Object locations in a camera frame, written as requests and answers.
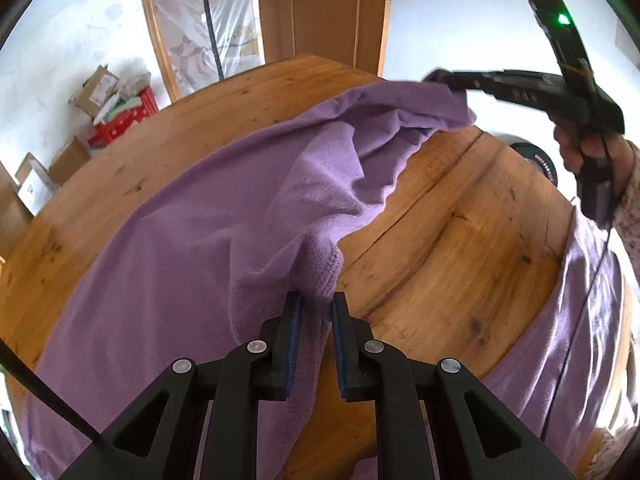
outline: wood grain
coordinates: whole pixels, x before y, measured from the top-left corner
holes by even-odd
[[[340,242],[338,289],[376,338],[483,377],[548,300],[571,221],[567,200],[508,146],[473,128],[438,132],[382,215]],[[347,479],[375,445],[372,403],[342,402],[327,359],[284,477]]]

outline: cardboard box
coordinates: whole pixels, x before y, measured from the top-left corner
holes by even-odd
[[[0,258],[8,259],[32,218],[16,194],[13,178],[0,164]]]
[[[77,137],[74,137],[53,159],[49,168],[49,176],[56,184],[62,186],[89,160],[91,160],[91,155],[84,144]]]
[[[18,185],[21,186],[24,182],[24,179],[27,178],[27,175],[31,171],[31,161],[38,160],[33,156],[31,152],[27,153],[24,156],[24,159],[20,163],[20,168],[15,172],[15,179],[18,181]]]
[[[147,87],[139,95],[139,98],[139,106],[124,110],[109,123],[94,126],[96,134],[88,140],[89,146],[99,141],[107,146],[123,135],[130,127],[158,113],[158,105],[156,104],[156,99],[151,91],[151,87]]]
[[[37,160],[31,161],[31,171],[18,190],[18,197],[36,216],[58,190],[58,185],[50,178],[47,171]]]
[[[84,83],[80,94],[72,101],[94,118],[107,99],[115,93],[117,84],[118,78],[100,65],[98,70]]]

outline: floral sleeve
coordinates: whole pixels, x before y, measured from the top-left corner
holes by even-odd
[[[632,142],[629,144],[634,149],[634,170],[614,216],[613,227],[618,231],[636,279],[640,281],[640,150]]]

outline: black tire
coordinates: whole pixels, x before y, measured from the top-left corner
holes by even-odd
[[[516,153],[528,160],[533,166],[540,170],[548,181],[558,187],[558,172],[556,167],[544,150],[530,142],[514,142],[510,145]]]

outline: round wooden table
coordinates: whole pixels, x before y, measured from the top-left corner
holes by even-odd
[[[62,187],[10,255],[2,339],[34,369],[74,287],[140,204],[219,147],[376,79],[302,56],[210,86],[137,125]],[[483,377],[548,299],[571,221],[567,200],[506,145],[475,127],[438,132],[376,221],[340,242],[338,290],[377,338],[427,362],[455,356]],[[11,379],[8,387],[19,417],[25,392]],[[348,478],[374,452],[373,405],[339,399],[329,345],[285,477]]]

